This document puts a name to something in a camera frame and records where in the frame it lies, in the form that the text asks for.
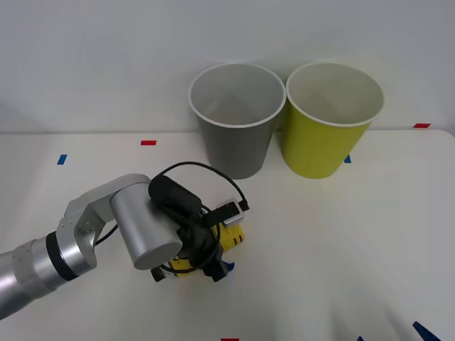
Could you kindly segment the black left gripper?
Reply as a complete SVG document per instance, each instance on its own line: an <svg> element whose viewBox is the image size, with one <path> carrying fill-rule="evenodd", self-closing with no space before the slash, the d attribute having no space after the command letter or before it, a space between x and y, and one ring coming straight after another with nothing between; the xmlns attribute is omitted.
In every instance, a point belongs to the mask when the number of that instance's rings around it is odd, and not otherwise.
<svg viewBox="0 0 455 341"><path fill-rule="evenodd" d="M188 260L190 269L204 269L204 274L215 283L225 278L235 267L233 262L221 259L220 228L220 224L215 229L193 225L178 230L183 242L178 258Z"/></svg>

